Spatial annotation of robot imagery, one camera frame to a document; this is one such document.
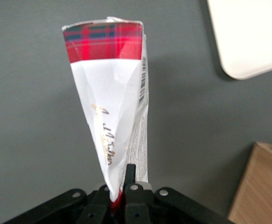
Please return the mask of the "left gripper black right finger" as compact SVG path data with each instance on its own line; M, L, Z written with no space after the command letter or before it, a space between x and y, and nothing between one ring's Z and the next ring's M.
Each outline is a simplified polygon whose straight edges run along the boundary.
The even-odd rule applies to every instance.
M124 222L126 224L151 224L150 205L154 203L152 186L136 181L136 165L128 164L124 180Z

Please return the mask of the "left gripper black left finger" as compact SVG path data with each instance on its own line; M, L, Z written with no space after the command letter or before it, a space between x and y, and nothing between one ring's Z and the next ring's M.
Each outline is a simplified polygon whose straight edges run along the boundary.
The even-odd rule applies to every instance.
M91 193L92 200L83 207L77 224L110 224L109 188L103 185L99 190Z

